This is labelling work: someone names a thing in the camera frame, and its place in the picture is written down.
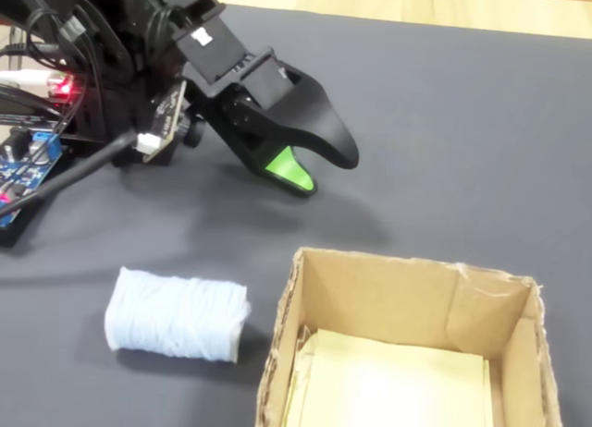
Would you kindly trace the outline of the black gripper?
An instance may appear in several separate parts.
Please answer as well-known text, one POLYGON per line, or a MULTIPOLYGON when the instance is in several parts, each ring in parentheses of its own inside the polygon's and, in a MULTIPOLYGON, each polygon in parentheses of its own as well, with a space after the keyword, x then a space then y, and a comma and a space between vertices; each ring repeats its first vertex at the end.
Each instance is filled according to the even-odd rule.
POLYGON ((221 137, 254 175, 309 198, 317 183, 294 146, 342 169, 358 166, 358 146, 323 86, 281 62, 274 49, 251 53, 219 17, 185 32, 175 45, 185 60, 188 101, 200 109, 224 103, 221 137))

